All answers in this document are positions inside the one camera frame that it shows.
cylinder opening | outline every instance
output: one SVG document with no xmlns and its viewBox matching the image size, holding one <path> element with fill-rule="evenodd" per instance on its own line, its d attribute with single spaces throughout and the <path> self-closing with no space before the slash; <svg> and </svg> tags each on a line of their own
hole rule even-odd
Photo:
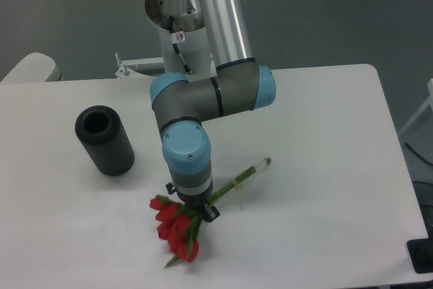
<svg viewBox="0 0 433 289">
<path fill-rule="evenodd" d="M 84 129 L 90 133 L 101 133 L 109 125 L 108 116 L 103 112 L 92 112 L 84 120 Z"/>
</svg>

green leaf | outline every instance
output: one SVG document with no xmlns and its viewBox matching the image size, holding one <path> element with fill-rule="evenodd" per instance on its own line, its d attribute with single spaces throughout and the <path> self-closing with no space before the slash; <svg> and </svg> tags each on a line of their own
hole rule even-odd
<svg viewBox="0 0 433 289">
<path fill-rule="evenodd" d="M 189 215 L 189 216 L 193 216 L 197 214 L 197 210 L 194 206 L 190 206 L 188 204 L 182 204 L 179 209 L 177 209 L 176 211 L 176 216 L 179 215 Z"/>
<path fill-rule="evenodd" d="M 163 205 L 165 205 L 165 206 L 168 206 L 169 204 L 176 203 L 176 202 L 170 200 L 168 197 L 166 197 L 166 196 L 161 196 L 161 195 L 159 195 L 159 194 L 156 196 L 156 198 L 157 198 L 159 201 L 161 201 L 161 202 L 163 203 Z"/>
<path fill-rule="evenodd" d="M 192 238 L 189 237 L 187 240 L 187 258 L 189 259 L 192 255 L 193 242 Z"/>
<path fill-rule="evenodd" d="M 200 226 L 202 225 L 203 219 L 201 217 L 198 218 L 198 222 L 196 223 L 195 227 L 192 231 L 192 239 L 197 240 L 198 233 L 200 232 Z"/>
<path fill-rule="evenodd" d="M 165 269 L 168 269 L 169 267 L 174 267 L 175 265 L 178 265 L 180 262 L 180 258 L 177 255 L 174 255 L 169 262 L 165 265 Z"/>
<path fill-rule="evenodd" d="M 187 230 L 187 237 L 191 237 L 191 238 L 194 237 L 196 226 L 200 218 L 201 218 L 200 213 L 196 213 L 194 216 L 191 216 L 191 225 Z"/>
</svg>

warning sticker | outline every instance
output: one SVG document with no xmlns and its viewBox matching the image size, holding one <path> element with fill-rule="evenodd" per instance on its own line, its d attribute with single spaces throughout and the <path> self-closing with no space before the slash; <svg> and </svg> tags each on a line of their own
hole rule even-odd
<svg viewBox="0 0 433 289">
<path fill-rule="evenodd" d="M 173 44 L 184 42 L 185 40 L 185 34 L 183 32 L 174 32 L 170 34 L 171 42 Z"/>
</svg>

silver metal tube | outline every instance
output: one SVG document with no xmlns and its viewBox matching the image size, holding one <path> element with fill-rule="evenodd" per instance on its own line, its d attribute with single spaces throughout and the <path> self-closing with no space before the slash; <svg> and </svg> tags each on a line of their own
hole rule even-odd
<svg viewBox="0 0 433 289">
<path fill-rule="evenodd" d="M 254 57 L 240 0 L 200 0 L 200 5 L 216 67 Z"/>
</svg>

red tulip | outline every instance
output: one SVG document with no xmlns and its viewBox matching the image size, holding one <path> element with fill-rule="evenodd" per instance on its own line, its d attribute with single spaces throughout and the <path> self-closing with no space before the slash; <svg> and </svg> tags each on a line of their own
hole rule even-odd
<svg viewBox="0 0 433 289">
<path fill-rule="evenodd" d="M 161 223 L 157 226 L 156 230 L 158 230 L 158 237 L 162 240 L 167 240 L 168 235 L 170 235 L 170 225 L 167 223 Z"/>
<path fill-rule="evenodd" d="M 191 218 L 187 215 L 180 215 L 177 216 L 175 223 L 177 223 L 179 233 L 183 234 L 191 226 Z"/>
<path fill-rule="evenodd" d="M 165 207 L 165 205 L 157 198 L 151 199 L 149 206 L 152 209 L 159 210 L 159 211 L 161 211 Z"/>
<path fill-rule="evenodd" d="M 179 245 L 179 238 L 177 236 L 177 228 L 171 227 L 170 233 L 168 235 L 168 244 L 170 245 L 170 251 L 176 254 L 177 247 Z"/>
<path fill-rule="evenodd" d="M 176 219 L 176 212 L 179 209 L 179 204 L 170 204 L 165 206 L 157 215 L 156 220 L 163 223 L 172 224 Z"/>
<path fill-rule="evenodd" d="M 184 261 L 187 262 L 192 262 L 198 254 L 198 242 L 195 241 L 192 243 L 192 252 L 191 252 L 191 256 L 189 257 L 187 255 L 187 243 L 185 241 L 179 242 L 178 246 L 177 246 L 177 256 Z"/>
</svg>

